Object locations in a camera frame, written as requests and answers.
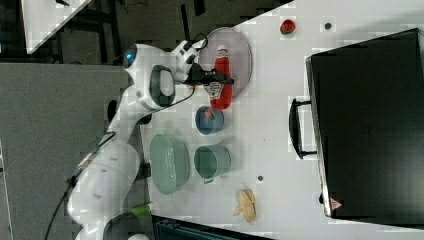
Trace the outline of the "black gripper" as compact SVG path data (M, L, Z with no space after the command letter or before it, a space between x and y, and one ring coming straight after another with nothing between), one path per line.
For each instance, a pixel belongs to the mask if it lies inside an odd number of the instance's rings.
M214 71L204 70L199 64L194 63L189 70L185 84L190 86L196 86L209 85L212 82L233 85L234 79L232 79L231 77L216 78Z

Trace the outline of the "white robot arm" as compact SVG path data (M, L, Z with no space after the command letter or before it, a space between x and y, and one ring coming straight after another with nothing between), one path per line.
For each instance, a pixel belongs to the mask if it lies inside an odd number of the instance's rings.
M170 52L146 44L134 44L126 51L123 69L132 84L123 91L100 142L69 179L66 209L82 227L75 240L106 240L107 225L122 214L140 168L139 154L129 139L142 118L176 105L179 84L234 82L221 70L204 70L195 62L199 55L200 49L186 40Z

